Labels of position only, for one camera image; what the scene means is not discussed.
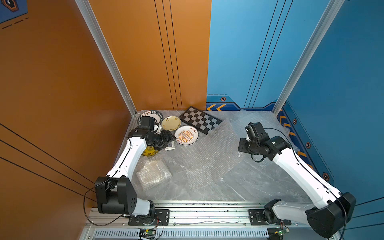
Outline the yellow black patterned plate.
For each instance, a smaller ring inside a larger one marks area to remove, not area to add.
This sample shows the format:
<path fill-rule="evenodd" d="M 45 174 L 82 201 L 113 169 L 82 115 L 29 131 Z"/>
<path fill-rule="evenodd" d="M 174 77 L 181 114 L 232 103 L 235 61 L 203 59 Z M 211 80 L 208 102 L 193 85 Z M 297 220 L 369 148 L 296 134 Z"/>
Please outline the yellow black patterned plate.
<path fill-rule="evenodd" d="M 158 153 L 159 151 L 156 150 L 154 147 L 152 146 L 148 146 L 142 153 L 142 156 L 146 156 L 146 157 L 150 157 L 150 156 L 154 156 Z"/>

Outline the cream yellow dinner plate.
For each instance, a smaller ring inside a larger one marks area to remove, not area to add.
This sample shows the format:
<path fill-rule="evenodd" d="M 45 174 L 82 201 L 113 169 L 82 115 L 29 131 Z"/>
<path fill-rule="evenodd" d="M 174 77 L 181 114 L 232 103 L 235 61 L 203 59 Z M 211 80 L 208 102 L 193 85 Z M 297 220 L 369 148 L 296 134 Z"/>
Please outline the cream yellow dinner plate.
<path fill-rule="evenodd" d="M 182 122 L 179 117 L 176 116 L 169 116 L 166 117 L 161 125 L 164 130 L 167 131 L 175 131 L 181 126 Z"/>

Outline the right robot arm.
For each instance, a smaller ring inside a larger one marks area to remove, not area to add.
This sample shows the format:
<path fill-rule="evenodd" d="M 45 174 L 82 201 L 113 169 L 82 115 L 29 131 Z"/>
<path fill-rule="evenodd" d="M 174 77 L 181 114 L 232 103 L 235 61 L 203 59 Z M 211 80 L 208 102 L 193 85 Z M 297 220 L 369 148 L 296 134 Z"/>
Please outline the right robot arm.
<path fill-rule="evenodd" d="M 263 216 L 270 225 L 282 225 L 284 220 L 310 226 L 323 238 L 344 232 L 351 220 L 356 198 L 342 193 L 311 169 L 280 136 L 269 137 L 261 123 L 249 123 L 246 138 L 239 141 L 238 151 L 262 156 L 283 169 L 308 195 L 310 204 L 290 203 L 274 199 L 264 206 Z"/>

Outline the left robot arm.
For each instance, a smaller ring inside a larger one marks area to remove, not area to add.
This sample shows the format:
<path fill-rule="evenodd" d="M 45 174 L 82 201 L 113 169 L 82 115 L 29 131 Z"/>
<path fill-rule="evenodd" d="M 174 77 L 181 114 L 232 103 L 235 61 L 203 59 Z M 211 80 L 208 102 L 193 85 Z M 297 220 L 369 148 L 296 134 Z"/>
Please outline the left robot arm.
<path fill-rule="evenodd" d="M 158 129 L 155 118 L 143 117 L 141 123 L 129 133 L 126 145 L 112 169 L 105 177 L 97 178 L 95 192 L 100 214 L 129 215 L 137 217 L 145 225 L 156 221 L 154 203 L 137 197 L 132 177 L 147 147 L 160 151 L 176 139 L 170 131 L 159 132 Z"/>

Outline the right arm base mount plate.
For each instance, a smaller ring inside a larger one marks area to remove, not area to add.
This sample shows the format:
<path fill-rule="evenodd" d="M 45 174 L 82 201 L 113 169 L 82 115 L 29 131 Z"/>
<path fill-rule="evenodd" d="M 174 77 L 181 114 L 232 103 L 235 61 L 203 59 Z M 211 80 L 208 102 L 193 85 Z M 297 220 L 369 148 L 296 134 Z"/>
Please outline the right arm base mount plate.
<path fill-rule="evenodd" d="M 252 226 L 279 226 L 280 223 L 275 221 L 273 223 L 268 222 L 262 209 L 249 209 L 248 210 L 250 223 Z"/>

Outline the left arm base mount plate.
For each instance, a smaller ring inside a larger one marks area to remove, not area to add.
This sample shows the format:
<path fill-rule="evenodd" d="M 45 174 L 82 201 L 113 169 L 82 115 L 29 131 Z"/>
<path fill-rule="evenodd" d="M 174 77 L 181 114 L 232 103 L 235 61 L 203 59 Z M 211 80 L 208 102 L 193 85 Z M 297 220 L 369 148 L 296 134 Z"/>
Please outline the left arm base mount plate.
<path fill-rule="evenodd" d="M 155 210 L 154 217 L 150 219 L 147 216 L 130 216 L 129 226 L 168 226 L 170 220 L 169 209 Z"/>

